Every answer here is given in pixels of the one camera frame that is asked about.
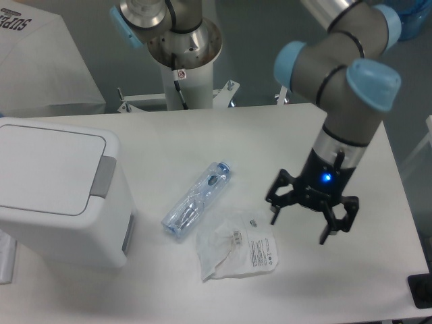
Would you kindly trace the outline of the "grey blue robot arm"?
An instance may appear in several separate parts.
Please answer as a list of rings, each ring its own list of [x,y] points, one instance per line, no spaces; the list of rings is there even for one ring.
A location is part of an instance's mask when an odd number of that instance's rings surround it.
[[[305,1],[327,31],[313,46],[293,41],[277,55],[273,74],[327,117],[299,176],[281,170],[267,193],[274,214],[301,205],[321,212],[327,225],[320,240],[350,231],[359,209],[343,191],[400,89],[399,74],[378,56],[399,39],[398,14],[363,1]],[[197,91],[187,91],[189,73],[219,54],[214,25],[200,1],[120,1],[110,11],[118,32],[138,47],[147,44],[169,75],[165,96],[172,109],[199,108]]]

